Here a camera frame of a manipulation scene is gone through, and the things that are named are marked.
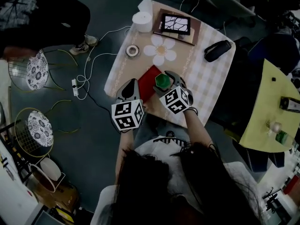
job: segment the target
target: white cable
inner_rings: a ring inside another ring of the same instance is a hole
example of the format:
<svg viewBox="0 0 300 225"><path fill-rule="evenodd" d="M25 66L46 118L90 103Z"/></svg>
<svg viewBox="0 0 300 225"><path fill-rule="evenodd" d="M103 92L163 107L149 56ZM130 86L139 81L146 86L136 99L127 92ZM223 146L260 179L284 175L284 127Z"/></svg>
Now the white cable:
<svg viewBox="0 0 300 225"><path fill-rule="evenodd" d="M114 30L114 31L108 31L107 33L104 34L104 36L103 36L102 38L99 39L98 42L100 42L100 41L101 41L108 33L110 33L110 32L118 32L118 31L121 31L121 30L124 29L124 28L121 28L121 29L118 29L118 30ZM90 70L90 77L87 78L87 77L86 77L86 65L87 65L87 63L88 63L88 61L89 61L90 54L92 53L92 51L94 50L94 48L95 48L95 47L93 47L93 49L90 51L89 56L88 56L88 58L86 59L86 62L85 62L85 65L84 65L84 75L78 75L77 78L76 78L78 82L83 83L79 88L77 88L77 90L79 90L80 88L82 88L82 87L85 85L85 82L87 82L87 83L88 83L88 89L87 89L87 92L89 92L89 89L90 89L90 82L89 82L89 80L90 80L90 78L92 77L92 73L93 73L93 65L94 65L94 61L95 61L95 59L96 59L97 57L102 56L102 55L117 55L117 54L114 54L114 53L103 53L103 54L97 55L97 56L93 59L93 62L92 62L92 67L91 67L91 70ZM84 100L84 99L87 97L87 95L88 95L88 93L85 94L84 98L80 98L80 97L78 97L78 96L77 96L77 98L78 98L79 100Z"/></svg>
<svg viewBox="0 0 300 225"><path fill-rule="evenodd" d="M127 34L126 34L126 33L127 33L127 31L129 31L129 29L130 29L130 28L128 28L128 29L125 31L125 36L127 36Z"/></svg>
<svg viewBox="0 0 300 225"><path fill-rule="evenodd" d="M182 2L180 4L179 11L181 11L181 6L182 6L183 2L184 2L184 0L182 0Z"/></svg>
<svg viewBox="0 0 300 225"><path fill-rule="evenodd" d="M197 3L197 5L193 8L193 10L199 5L199 1L200 1L200 0L198 0L198 3Z"/></svg>
<svg viewBox="0 0 300 225"><path fill-rule="evenodd" d="M225 22L223 22L223 28L224 28L225 36L227 36L227 35L226 35L226 30L225 30Z"/></svg>

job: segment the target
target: white paper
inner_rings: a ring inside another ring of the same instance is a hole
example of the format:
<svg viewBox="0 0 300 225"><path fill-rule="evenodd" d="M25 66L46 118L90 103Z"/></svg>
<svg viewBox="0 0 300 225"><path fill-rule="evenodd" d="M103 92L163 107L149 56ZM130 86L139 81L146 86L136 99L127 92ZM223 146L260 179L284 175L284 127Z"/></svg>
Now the white paper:
<svg viewBox="0 0 300 225"><path fill-rule="evenodd" d="M146 12L149 13L151 16L153 16L151 0L143 0L137 7L141 12Z"/></svg>
<svg viewBox="0 0 300 225"><path fill-rule="evenodd" d="M152 15L147 12L134 14L132 21L139 32L150 32L152 30Z"/></svg>

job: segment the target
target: white t-shirt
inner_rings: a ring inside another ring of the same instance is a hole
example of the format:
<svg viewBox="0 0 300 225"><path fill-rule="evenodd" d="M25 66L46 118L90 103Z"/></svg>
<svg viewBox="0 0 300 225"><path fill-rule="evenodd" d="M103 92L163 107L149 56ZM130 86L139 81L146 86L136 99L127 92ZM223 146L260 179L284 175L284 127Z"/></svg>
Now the white t-shirt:
<svg viewBox="0 0 300 225"><path fill-rule="evenodd" d="M169 165L170 173L172 174L172 177L168 183L168 191L170 194L180 194L184 196L191 206L202 213L198 201L193 195L193 192L191 191L190 186L185 178L180 159L178 157L171 156L174 153L180 152L179 145L173 141L171 141L169 144L165 144L162 141L153 142L153 140L150 140L142 144L135 151L141 155L152 154L156 156L158 160L167 163ZM257 199L259 200L261 196L258 193L256 181L241 162L227 163L224 164L224 166L237 182L246 185L245 187L240 187L242 190L250 188L254 193L256 193L255 198L254 195L249 194L249 189L245 191L243 190L247 197L250 196L250 205L253 211L258 214L258 210L260 208L257 205ZM101 191L99 202L91 221L91 225L106 224L107 219L102 219L101 215L103 214L103 210L113 203L116 187L117 185L108 186Z"/></svg>

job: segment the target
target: red box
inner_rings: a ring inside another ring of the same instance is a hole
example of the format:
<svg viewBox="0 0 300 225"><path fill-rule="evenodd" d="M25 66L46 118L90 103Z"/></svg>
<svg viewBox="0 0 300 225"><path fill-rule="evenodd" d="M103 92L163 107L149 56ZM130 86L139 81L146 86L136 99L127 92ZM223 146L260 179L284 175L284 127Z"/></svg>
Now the red box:
<svg viewBox="0 0 300 225"><path fill-rule="evenodd" d="M156 85L155 78L162 72L154 65L145 72L138 80L140 97L143 103L146 103L155 93L153 86Z"/></svg>

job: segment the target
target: white flower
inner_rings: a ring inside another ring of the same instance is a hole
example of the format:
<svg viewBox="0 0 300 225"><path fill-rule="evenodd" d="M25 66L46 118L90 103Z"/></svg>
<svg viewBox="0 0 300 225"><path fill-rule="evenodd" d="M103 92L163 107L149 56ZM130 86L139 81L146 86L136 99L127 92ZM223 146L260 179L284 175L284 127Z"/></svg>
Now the white flower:
<svg viewBox="0 0 300 225"><path fill-rule="evenodd" d="M147 56L154 56L153 64L156 66L161 66L165 62L165 58L169 61L174 61L176 59L176 52L170 50L175 45L173 39L166 38L163 41L161 36L152 35L151 42L154 45L147 45L144 47L144 54Z"/></svg>

